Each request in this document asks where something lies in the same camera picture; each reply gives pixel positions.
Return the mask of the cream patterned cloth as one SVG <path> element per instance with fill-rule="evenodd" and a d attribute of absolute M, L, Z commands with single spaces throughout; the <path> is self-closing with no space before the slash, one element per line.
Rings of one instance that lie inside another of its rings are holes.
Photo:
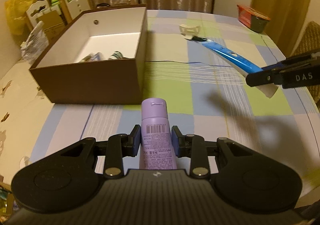
<path fill-rule="evenodd" d="M 26 61 L 16 63 L 1 79 L 1 176 L 10 184 L 20 161 L 30 158 L 53 104 L 29 72 Z"/>

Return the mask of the cardboard carton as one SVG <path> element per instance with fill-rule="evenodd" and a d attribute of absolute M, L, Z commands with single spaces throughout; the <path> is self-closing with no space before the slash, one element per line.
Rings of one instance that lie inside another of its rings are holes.
<path fill-rule="evenodd" d="M 43 22 L 43 31 L 51 42 L 64 28 L 65 23 L 57 11 L 51 11 L 36 18 L 36 22 Z"/>

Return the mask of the blue white tube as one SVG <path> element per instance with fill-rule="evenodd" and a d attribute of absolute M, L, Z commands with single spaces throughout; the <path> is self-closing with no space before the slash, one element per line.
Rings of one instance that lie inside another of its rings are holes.
<path fill-rule="evenodd" d="M 262 72 L 262 68 L 255 65 L 253 62 L 247 60 L 241 55 L 237 54 L 234 51 L 214 42 L 213 40 L 207 40 L 201 42 L 201 44 L 212 51 L 213 53 L 220 56 L 225 62 L 231 65 L 237 72 L 239 72 L 243 77 L 247 77 L 249 74 Z M 257 88 L 263 92 L 266 97 L 272 98 L 276 93 L 278 86 L 273 83 L 266 85 L 259 85 Z"/>

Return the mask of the yellow plastic bag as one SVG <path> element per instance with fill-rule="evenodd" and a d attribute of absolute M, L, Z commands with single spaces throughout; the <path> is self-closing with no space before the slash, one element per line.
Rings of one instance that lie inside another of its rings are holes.
<path fill-rule="evenodd" d="M 37 0 L 7 0 L 4 3 L 7 25 L 11 34 L 22 35 L 26 20 L 26 11 Z"/>

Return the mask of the checkered pastel tablecloth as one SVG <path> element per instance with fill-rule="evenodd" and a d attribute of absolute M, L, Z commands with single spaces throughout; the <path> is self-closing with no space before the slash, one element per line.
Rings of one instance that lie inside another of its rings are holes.
<path fill-rule="evenodd" d="M 319 111 L 306 88 L 279 88 L 272 98 L 246 85 L 219 56 L 184 39 L 179 25 L 200 25 L 200 35 L 260 67 L 284 59 L 266 34 L 236 18 L 207 13 L 147 10 L 144 98 L 167 102 L 169 122 L 206 140 L 228 137 L 293 168 L 302 199 L 319 198 Z M 106 140 L 141 121 L 140 105 L 53 106 L 31 153 L 37 161 L 85 137 Z"/>

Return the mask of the brown cardboard box white inside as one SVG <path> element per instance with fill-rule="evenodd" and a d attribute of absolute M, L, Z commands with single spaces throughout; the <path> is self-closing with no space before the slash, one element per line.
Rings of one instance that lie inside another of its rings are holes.
<path fill-rule="evenodd" d="M 30 72 L 53 103 L 136 105 L 143 99 L 145 5 L 87 10 L 39 55 Z"/>

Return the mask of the purple cream tube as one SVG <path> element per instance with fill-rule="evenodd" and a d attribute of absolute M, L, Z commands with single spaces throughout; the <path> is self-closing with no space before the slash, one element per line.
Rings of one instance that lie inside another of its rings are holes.
<path fill-rule="evenodd" d="M 167 103 L 149 98 L 142 102 L 141 150 L 139 168 L 145 170 L 174 170 L 176 156 L 171 141 Z"/>

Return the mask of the black pen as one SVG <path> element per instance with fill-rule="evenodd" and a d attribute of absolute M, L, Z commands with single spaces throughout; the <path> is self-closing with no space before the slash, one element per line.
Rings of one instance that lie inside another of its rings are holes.
<path fill-rule="evenodd" d="M 207 38 L 198 37 L 198 36 L 193 36 L 191 40 L 192 41 L 196 41 L 196 42 L 207 42 L 207 41 L 209 41 L 209 39 L 207 39 Z"/>

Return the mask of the blue dental floss pick box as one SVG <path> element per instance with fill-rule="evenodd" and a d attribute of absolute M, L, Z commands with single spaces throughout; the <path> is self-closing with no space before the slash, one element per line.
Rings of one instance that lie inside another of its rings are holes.
<path fill-rule="evenodd" d="M 84 63 L 84 62 L 95 62 L 95 61 L 103 61 L 104 56 L 102 53 L 97 52 L 97 53 L 90 53 L 84 58 L 82 58 L 79 62 Z"/>

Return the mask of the silver foil snack bag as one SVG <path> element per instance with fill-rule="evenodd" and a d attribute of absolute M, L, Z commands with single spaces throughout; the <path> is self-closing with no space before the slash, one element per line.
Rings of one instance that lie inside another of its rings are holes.
<path fill-rule="evenodd" d="M 22 59 L 33 64 L 39 55 L 49 45 L 49 40 L 43 30 L 44 22 L 39 21 L 29 34 L 26 41 L 21 44 Z"/>

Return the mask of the white carved chair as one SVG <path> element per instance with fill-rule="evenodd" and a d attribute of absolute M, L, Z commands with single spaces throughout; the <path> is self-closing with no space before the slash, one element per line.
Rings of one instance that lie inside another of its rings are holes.
<path fill-rule="evenodd" d="M 83 11 L 91 9 L 88 0 L 59 0 L 59 2 L 68 24 Z"/>
<path fill-rule="evenodd" d="M 36 19 L 44 15 L 44 11 L 50 8 L 48 0 L 38 0 L 37 2 L 30 5 L 30 7 L 25 12 L 27 15 L 27 27 L 30 31 L 36 26 Z"/>

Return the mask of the green lip balm card pack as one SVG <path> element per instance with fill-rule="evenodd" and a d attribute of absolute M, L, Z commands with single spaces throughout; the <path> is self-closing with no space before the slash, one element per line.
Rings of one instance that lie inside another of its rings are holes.
<path fill-rule="evenodd" d="M 127 59 L 120 51 L 115 51 L 112 55 L 108 58 L 108 60 L 123 60 Z"/>

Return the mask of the red instant noodle bowl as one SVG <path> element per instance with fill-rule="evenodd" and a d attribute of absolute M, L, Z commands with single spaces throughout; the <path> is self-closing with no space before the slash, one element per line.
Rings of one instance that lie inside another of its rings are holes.
<path fill-rule="evenodd" d="M 237 5 L 238 21 L 256 33 L 262 33 L 271 20 L 268 16 L 244 5 Z"/>

